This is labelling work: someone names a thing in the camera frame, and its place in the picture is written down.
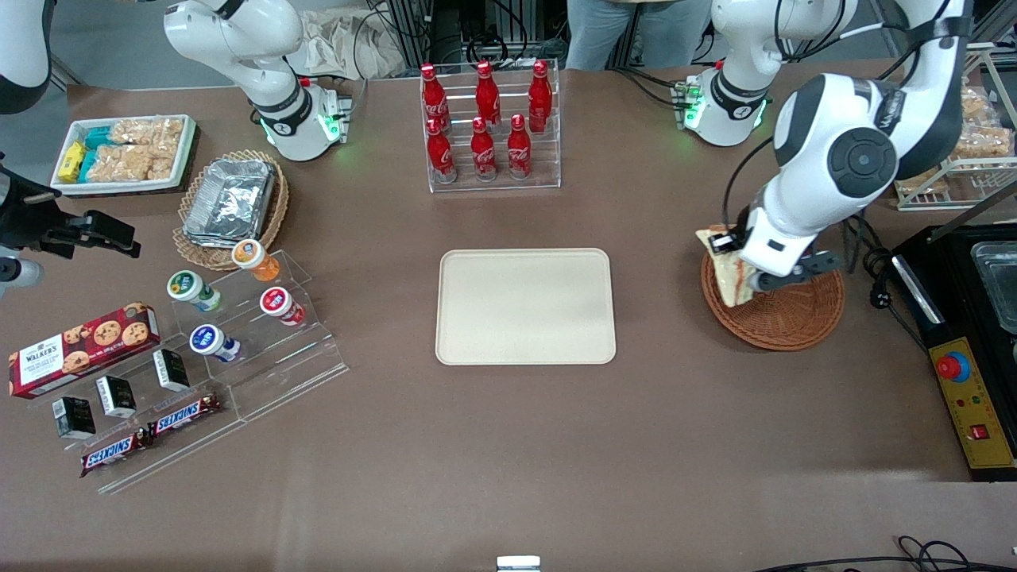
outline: round wicker tray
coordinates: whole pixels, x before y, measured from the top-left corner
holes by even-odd
[[[220,159],[234,159],[237,161],[256,159],[264,161],[276,168],[276,184],[273,187],[272,198],[268,203],[268,213],[265,215],[261,238],[258,239],[265,250],[271,251],[268,246],[276,240],[276,235],[279,234],[279,229],[283,226],[283,219],[286,218],[286,206],[290,202],[290,188],[286,182],[286,176],[283,175],[282,167],[279,166],[279,163],[275,159],[260,151],[234,151],[227,153],[220,157]],[[184,197],[180,201],[180,209],[177,211],[180,214],[180,222],[187,219],[187,214],[190,213],[191,206],[194,204],[194,194],[197,192],[198,187],[201,186],[201,181],[204,180],[204,174],[207,170],[208,166],[205,165],[204,169],[201,169],[201,172],[191,181],[190,186],[187,187],[187,192],[184,193]],[[180,255],[189,263],[219,272],[228,272],[237,269],[237,265],[233,264],[229,248],[208,248],[207,246],[193,244],[184,236],[183,227],[173,230],[173,242],[177,245],[177,251],[180,252]]]
[[[710,255],[700,272],[710,310],[732,334],[764,349],[795,351],[810,348],[830,335],[844,313],[844,281],[831,272],[804,284],[758,293],[740,305],[727,307],[720,299]]]

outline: brown table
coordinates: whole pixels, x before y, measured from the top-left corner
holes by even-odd
[[[819,69],[787,66],[778,101]],[[563,93],[559,191],[445,196],[427,192],[417,82],[372,82],[349,145],[284,163],[293,194],[278,241],[315,276],[310,293],[352,371],[115,497],[75,478],[45,412],[0,400],[3,564],[467,571],[533,553],[549,572],[747,571],[893,554],[893,536],[911,533],[1013,565],[1017,488],[966,482],[928,358],[869,305],[866,277],[846,279],[843,322],[800,353],[755,350],[706,308],[693,231],[717,222],[733,165],[776,114],[716,149],[616,75],[567,72]],[[238,90],[70,99],[74,117],[190,114],[198,165],[271,151]],[[774,172],[769,154],[754,160],[735,208]],[[170,239],[178,201],[66,204],[135,225],[142,256],[45,258],[46,281],[0,305],[0,346],[134,299],[165,312],[166,278],[186,267]],[[891,244],[933,220],[873,211]],[[438,363],[445,251],[564,246],[610,255],[611,363]]]

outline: person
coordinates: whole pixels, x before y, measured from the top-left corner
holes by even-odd
[[[572,43],[565,67],[604,69],[637,9],[641,9],[643,65],[650,69],[689,65],[710,22],[710,1],[569,0]]]

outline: aluminum foil container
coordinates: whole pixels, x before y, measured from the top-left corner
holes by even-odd
[[[260,238],[275,182],[275,167],[263,161],[214,161],[194,194],[184,236],[213,248],[232,248],[245,238]]]

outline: yellow control panel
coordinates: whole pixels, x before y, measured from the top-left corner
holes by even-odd
[[[1017,466],[967,338],[936,346],[929,350],[929,356],[968,466],[973,469]]]

